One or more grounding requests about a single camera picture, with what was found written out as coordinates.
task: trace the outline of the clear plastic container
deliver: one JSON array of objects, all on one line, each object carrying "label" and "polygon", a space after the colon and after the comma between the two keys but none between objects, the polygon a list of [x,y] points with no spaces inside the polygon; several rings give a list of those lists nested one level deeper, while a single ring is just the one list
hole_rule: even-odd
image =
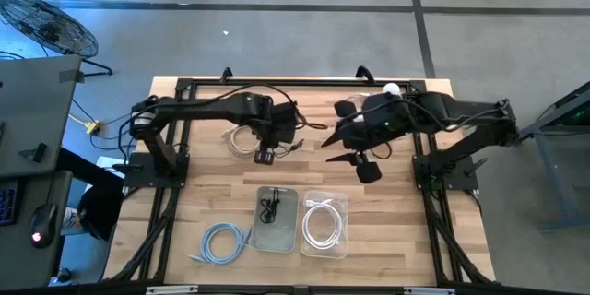
[{"label": "clear plastic container", "polygon": [[301,252],[308,256],[341,259],[348,253],[348,197],[308,192],[301,230]]},{"label": "clear plastic container", "polygon": [[[272,201],[275,188],[278,189],[277,213],[272,223],[264,223],[260,219],[265,208],[261,199]],[[297,213],[299,212],[299,194],[296,190],[278,187],[260,187],[256,195],[254,223],[248,245],[258,250],[276,253],[290,253],[295,248],[297,233]]]}]

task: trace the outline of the white cable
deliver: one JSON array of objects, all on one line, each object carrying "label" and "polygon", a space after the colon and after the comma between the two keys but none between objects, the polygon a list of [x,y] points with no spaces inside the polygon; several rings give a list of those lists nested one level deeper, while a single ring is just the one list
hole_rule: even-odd
[{"label": "white cable", "polygon": [[[305,238],[305,241],[307,241],[307,243],[309,243],[313,248],[318,250],[327,250],[332,248],[334,245],[338,244],[338,239],[340,239],[340,235],[342,234],[342,217],[340,217],[338,211],[329,204],[330,201],[332,200],[327,199],[324,202],[319,203],[309,200],[305,202],[306,206],[312,206],[312,208],[310,208],[309,211],[307,211],[307,213],[305,213],[305,216],[303,217],[303,237]],[[321,209],[328,211],[334,219],[334,231],[332,231],[332,235],[330,235],[330,237],[327,240],[319,242],[312,236],[312,234],[310,234],[309,221],[310,216],[313,214],[313,212]]]},{"label": "white cable", "polygon": [[251,156],[254,154],[254,152],[258,150],[258,148],[260,148],[259,140],[257,140],[256,144],[252,147],[238,147],[238,145],[236,144],[236,135],[243,129],[250,129],[250,127],[247,125],[236,125],[233,128],[228,129],[225,132],[223,132],[223,134],[221,134],[221,137],[223,137],[226,140],[226,142],[228,142],[231,153],[238,157]]}]

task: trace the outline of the white ball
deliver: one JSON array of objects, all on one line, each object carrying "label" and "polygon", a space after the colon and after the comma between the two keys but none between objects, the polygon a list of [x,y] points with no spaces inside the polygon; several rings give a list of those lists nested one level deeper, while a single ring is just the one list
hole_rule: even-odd
[{"label": "white ball", "polygon": [[401,96],[402,92],[399,89],[399,86],[396,83],[387,83],[383,87],[383,92],[389,92],[391,94],[395,94],[397,96]]}]

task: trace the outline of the wooden table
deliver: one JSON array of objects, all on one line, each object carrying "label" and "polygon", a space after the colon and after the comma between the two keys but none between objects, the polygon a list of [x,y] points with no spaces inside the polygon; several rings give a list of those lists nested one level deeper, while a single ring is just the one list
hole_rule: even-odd
[{"label": "wooden table", "polygon": [[[150,94],[173,96],[178,77],[154,77]],[[452,94],[447,79],[426,80],[427,89]],[[212,98],[233,87],[197,89],[197,98]],[[165,282],[234,285],[339,285],[339,286],[411,286],[434,285],[429,236],[421,195],[415,188],[410,159],[415,153],[411,136],[391,142],[393,156],[377,160],[383,178],[362,185],[353,167],[347,163],[325,160],[344,153],[342,144],[320,148],[334,131],[334,103],[359,92],[381,92],[381,88],[284,87],[296,100],[301,112],[311,122],[330,125],[327,131],[304,128],[296,139],[305,138],[301,150],[271,167],[254,164],[252,158],[231,154],[221,133],[232,127],[225,121],[194,121],[189,138],[191,165],[186,186],[181,191],[171,239]],[[269,88],[253,92],[281,97]],[[177,140],[181,130],[177,130]],[[451,146],[460,133],[439,134],[439,148]],[[244,145],[254,139],[250,134],[238,136]],[[386,149],[377,149],[384,154]],[[300,208],[296,247],[290,254],[275,254],[246,247],[242,256],[230,265],[212,266],[192,261],[199,254],[201,234],[210,225],[226,221],[243,230],[254,219],[256,190],[261,185],[287,186],[296,189],[300,199],[311,190],[342,193],[349,200],[348,255],[341,260],[308,257],[300,253]],[[104,277],[119,272],[144,240],[154,195],[153,189],[141,189],[127,199],[121,209]],[[449,193],[449,205],[456,239],[479,270],[491,279],[493,269],[481,217],[473,198],[462,192]],[[442,255],[447,276],[451,277],[448,251],[442,241]],[[233,251],[232,234],[220,233],[213,243],[215,255]],[[156,243],[150,276],[159,256]]]}]

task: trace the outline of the blue cable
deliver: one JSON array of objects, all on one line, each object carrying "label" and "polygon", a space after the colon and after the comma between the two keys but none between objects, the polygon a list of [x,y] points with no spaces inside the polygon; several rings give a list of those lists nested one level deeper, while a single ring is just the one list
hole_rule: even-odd
[{"label": "blue cable", "polygon": [[[236,236],[236,250],[225,258],[217,258],[211,253],[211,241],[213,240],[213,237],[222,230],[229,230]],[[246,236],[244,238],[242,230],[236,224],[230,222],[217,223],[207,228],[203,233],[203,236],[201,237],[201,255],[191,255],[189,257],[197,262],[208,263],[211,265],[229,264],[238,259],[240,254],[242,254],[243,247],[250,238],[250,231],[251,230],[246,231]]]}]

